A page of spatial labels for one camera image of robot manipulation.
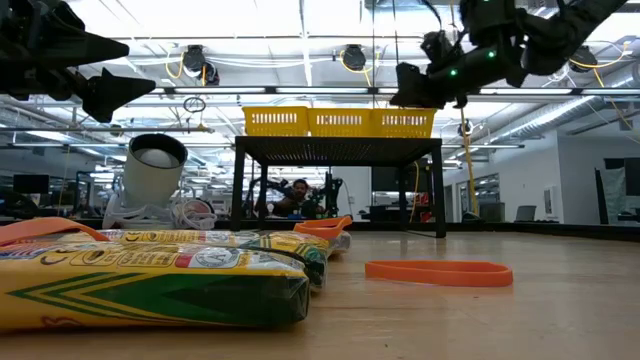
orange rubber band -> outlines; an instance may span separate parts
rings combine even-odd
[[[511,269],[484,261],[370,261],[364,265],[364,272],[367,278],[445,286],[500,287],[513,283]]]
[[[0,246],[9,245],[15,241],[51,235],[68,230],[80,230],[91,235],[96,241],[109,241],[94,229],[69,219],[58,217],[38,218],[20,221],[15,224],[0,227]]]
[[[352,220],[350,216],[310,220],[296,224],[296,226],[293,227],[293,231],[331,240],[337,238],[342,232],[342,229],[351,225],[351,223]]]

shelf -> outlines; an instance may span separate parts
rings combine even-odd
[[[238,136],[268,166],[405,166],[442,146],[442,139]]]

wooden table surface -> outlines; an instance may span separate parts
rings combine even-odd
[[[308,318],[279,331],[8,334],[2,359],[640,359],[640,244],[508,233],[354,233]],[[383,259],[490,260],[509,288],[365,280]]]

ceiling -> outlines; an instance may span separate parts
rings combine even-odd
[[[100,64],[80,67],[90,77],[98,75],[102,67],[120,76],[142,77],[154,80],[159,87],[199,86],[192,78],[182,75],[173,78],[166,67],[178,72],[180,54],[187,45],[205,47],[208,61],[220,74],[221,86],[300,86],[300,87],[395,87],[395,65],[406,61],[426,68],[428,59],[420,50],[422,35],[438,30],[435,16],[417,1],[396,0],[394,20],[390,1],[379,0],[372,11],[372,0],[74,0],[68,1],[86,24],[87,31],[110,37],[127,44],[130,55]],[[451,12],[445,1],[433,2],[443,19],[443,28],[449,32]],[[546,16],[553,13],[549,7],[530,7],[530,13]],[[455,6],[456,23],[457,5]],[[625,56],[616,64],[601,69],[601,74],[618,71],[635,60],[640,52],[636,41],[637,21],[640,14],[624,12],[613,14],[585,43],[601,63],[616,60],[623,50]],[[359,44],[367,57],[366,68],[374,66],[369,80],[363,74],[347,71],[340,62],[340,52],[347,44]],[[472,48],[462,41],[463,48]],[[575,73],[561,70],[556,76],[529,76],[524,87],[597,87],[591,72]],[[504,82],[490,87],[507,87]],[[112,124],[126,128],[183,128],[184,132],[169,135],[185,143],[230,145],[233,137],[244,133],[241,106],[313,106],[313,107],[388,107],[389,95],[380,95],[375,101],[370,95],[203,95],[207,108],[199,114],[188,114],[182,108],[186,95],[166,96],[151,94],[114,113]],[[7,111],[22,111],[28,116],[25,123],[33,126],[107,127],[98,124],[82,111],[74,101],[55,102],[46,96],[32,97],[18,104],[0,98]],[[471,99],[465,114],[474,125],[491,133],[524,117],[543,106],[567,101],[558,96],[478,97]],[[0,116],[0,124],[15,125],[17,115]],[[615,115],[603,110],[600,115],[584,117],[572,123],[567,131],[602,121],[601,117]],[[208,132],[187,131],[202,123]],[[460,143],[457,133],[460,112],[451,105],[439,110],[435,116],[432,136],[442,137],[446,143]],[[616,136],[618,125],[600,127]],[[139,133],[125,132],[122,136],[102,133],[67,134],[71,142],[126,143]],[[19,141],[56,141],[37,134],[20,134]],[[122,156],[117,148],[95,148],[95,154]],[[193,148],[195,164],[229,166],[233,161],[230,148]]]

white cylinder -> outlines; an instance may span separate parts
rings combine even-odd
[[[124,164],[124,205],[165,207],[177,190],[187,149],[163,134],[145,134],[131,139]]]

